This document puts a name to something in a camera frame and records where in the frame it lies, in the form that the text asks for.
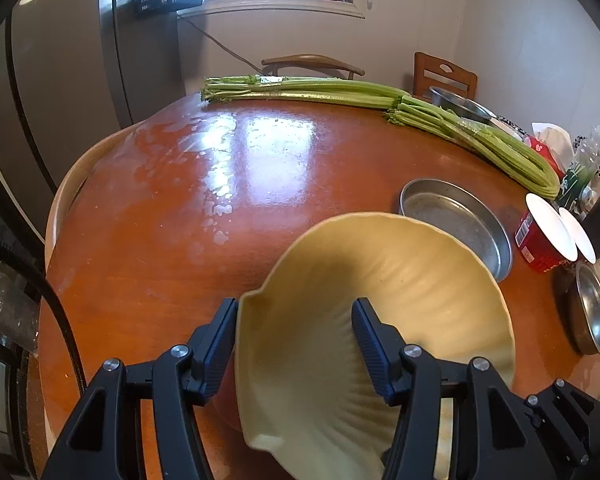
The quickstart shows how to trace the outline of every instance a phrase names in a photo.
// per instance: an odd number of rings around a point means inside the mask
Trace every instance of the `wooden chair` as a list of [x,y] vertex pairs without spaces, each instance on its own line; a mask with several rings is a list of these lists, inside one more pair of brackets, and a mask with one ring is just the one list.
[[[464,86],[464,89],[428,77],[425,71],[456,81]],[[478,86],[478,76],[445,59],[416,52],[413,63],[413,96],[430,100],[429,88],[432,86],[439,86],[472,100],[475,97],[475,88]]]
[[287,66],[296,66],[300,68],[308,68],[310,70],[344,70],[349,72],[349,79],[353,79],[354,74],[359,76],[365,75],[365,71],[343,61],[333,59],[333,57],[318,56],[317,54],[295,54],[294,56],[273,57],[271,59],[263,59],[262,65],[265,68],[270,68],[271,75],[278,75],[278,69]]
[[62,222],[69,212],[75,197],[78,195],[82,184],[87,180],[93,167],[103,156],[111,152],[128,134],[134,132],[143,121],[124,128],[115,134],[102,139],[96,145],[91,146],[78,160],[75,161],[71,169],[67,172],[58,187],[49,210],[49,216],[46,219],[45,232],[45,269],[49,266],[51,254],[53,253],[58,233],[62,227]]

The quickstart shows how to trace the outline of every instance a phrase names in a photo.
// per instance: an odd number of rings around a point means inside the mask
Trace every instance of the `yellow bowl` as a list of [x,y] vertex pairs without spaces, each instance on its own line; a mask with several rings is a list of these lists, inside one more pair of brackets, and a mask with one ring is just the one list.
[[[407,343],[437,358],[488,358],[507,384],[514,339],[491,273],[465,245],[414,219],[353,213],[296,240],[240,298],[236,394],[244,439],[298,480],[374,480],[399,408],[376,395],[350,321],[371,301]],[[446,478],[452,404],[443,402],[436,477]]]

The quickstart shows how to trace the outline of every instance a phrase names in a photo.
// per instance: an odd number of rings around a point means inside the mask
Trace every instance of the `white lid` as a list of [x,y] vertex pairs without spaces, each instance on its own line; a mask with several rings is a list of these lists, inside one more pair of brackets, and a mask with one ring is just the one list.
[[590,264],[594,264],[596,262],[596,251],[593,250],[591,240],[589,240],[589,237],[580,225],[580,222],[578,222],[565,208],[561,207],[558,211],[562,222],[567,228],[567,231],[570,232],[571,238],[576,242],[582,256],[584,256]]
[[576,242],[556,210],[546,200],[532,193],[526,196],[526,206],[544,236],[556,250],[570,262],[576,261],[578,259]]

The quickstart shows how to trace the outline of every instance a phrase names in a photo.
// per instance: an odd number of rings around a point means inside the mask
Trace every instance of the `transparent bottle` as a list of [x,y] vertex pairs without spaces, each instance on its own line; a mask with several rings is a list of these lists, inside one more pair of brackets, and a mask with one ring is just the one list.
[[600,166],[600,126],[592,129],[576,150],[555,201],[569,211],[574,210],[582,190],[591,182]]
[[0,272],[0,333],[38,355],[40,306]]

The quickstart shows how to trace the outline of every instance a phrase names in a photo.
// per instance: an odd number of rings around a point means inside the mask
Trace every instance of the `black hose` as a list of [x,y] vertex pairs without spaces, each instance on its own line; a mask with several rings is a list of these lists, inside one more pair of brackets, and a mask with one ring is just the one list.
[[71,330],[69,319],[66,316],[66,312],[64,311],[56,292],[44,275],[35,266],[22,259],[2,240],[0,240],[0,261],[10,266],[17,273],[23,275],[47,302],[60,327],[66,349],[69,351],[69,358],[74,367],[75,380],[78,383],[78,391],[80,391],[80,394],[83,394],[87,387],[87,381],[84,377],[78,345],[75,343],[74,332]]

